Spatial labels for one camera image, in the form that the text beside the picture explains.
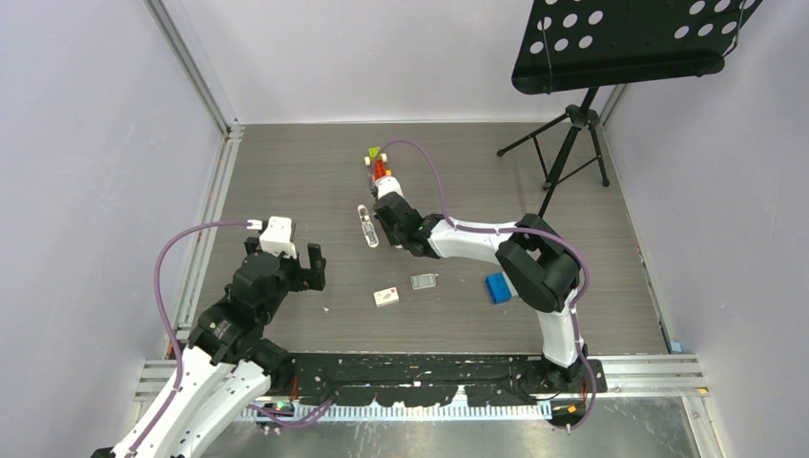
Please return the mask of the white staple box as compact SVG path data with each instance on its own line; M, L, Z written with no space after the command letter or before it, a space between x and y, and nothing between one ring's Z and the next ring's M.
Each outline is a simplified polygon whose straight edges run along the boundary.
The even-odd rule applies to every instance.
M396 287L390 287L374 292L373 299L377 307L384 307L397 303L400 300L400 296Z

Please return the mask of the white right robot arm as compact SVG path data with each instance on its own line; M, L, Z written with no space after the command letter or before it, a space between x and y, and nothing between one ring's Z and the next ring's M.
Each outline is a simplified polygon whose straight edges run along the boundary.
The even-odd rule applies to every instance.
M528 213L499 224L423 216L397 193L378 198L373 214L389 243L415 257L499 265L516 295L537 313L548 385L564 392L582 380L583 345L572 316L582 264L541 216Z

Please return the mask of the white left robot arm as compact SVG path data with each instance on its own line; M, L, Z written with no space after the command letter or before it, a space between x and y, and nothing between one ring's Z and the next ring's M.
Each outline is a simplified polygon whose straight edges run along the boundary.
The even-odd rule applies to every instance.
M291 356L264 329L288 294L324 289L326 259L317 243L308 244L303 267L273 242L247 241L252 252L198 317L175 373L133 429L93 456L198 457L259 396L291 386Z

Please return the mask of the red green toy brick car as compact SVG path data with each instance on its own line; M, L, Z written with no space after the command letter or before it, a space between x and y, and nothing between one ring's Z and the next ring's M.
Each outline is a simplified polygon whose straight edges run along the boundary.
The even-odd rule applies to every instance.
M364 165L370 171L372 183L392 175L392 171L387 167L387 154L383 153L380 147L370 147L363 160Z

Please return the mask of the blue green white brick block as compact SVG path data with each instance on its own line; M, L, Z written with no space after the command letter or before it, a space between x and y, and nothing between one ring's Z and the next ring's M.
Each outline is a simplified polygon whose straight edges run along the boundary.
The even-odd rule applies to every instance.
M518 296L516 289L504 272L486 276L485 286L493 305L509 302Z

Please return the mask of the black music stand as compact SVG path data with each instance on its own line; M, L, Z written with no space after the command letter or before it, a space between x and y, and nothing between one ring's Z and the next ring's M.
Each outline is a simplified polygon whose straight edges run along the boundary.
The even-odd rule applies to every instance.
M511 74L522 94L585 90L551 121L571 123L545 167L545 215L578 133L599 123L600 88L719 73L758 1L535 1Z

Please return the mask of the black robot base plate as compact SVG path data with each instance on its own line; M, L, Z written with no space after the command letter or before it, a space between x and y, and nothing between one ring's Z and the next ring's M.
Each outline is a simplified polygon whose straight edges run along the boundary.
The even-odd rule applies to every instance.
M306 406L532 406L607 390L595 359L556 367L542 356L404 353L289 353L261 340L249 358L270 376L270 396Z

